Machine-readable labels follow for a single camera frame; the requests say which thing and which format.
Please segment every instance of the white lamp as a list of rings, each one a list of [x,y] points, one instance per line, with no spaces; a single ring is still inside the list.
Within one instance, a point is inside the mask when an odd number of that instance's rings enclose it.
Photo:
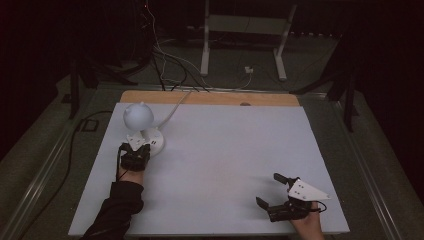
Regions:
[[[165,139],[157,127],[152,127],[153,112],[144,102],[129,105],[124,112],[124,122],[128,129],[135,131],[127,135],[127,140],[133,151],[150,144],[150,156],[158,154],[165,145]]]

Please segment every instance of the lamp base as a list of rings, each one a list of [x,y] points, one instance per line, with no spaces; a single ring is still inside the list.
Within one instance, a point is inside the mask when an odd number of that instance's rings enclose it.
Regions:
[[[127,140],[133,151],[137,151],[145,144],[150,144],[150,157],[158,154],[165,146],[165,139],[162,133],[156,128],[137,131],[132,136],[127,135]]]

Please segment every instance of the lamp head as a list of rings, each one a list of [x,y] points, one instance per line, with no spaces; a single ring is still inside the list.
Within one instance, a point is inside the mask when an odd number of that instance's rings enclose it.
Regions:
[[[129,105],[124,112],[124,122],[132,131],[143,131],[151,127],[153,112],[144,102]]]

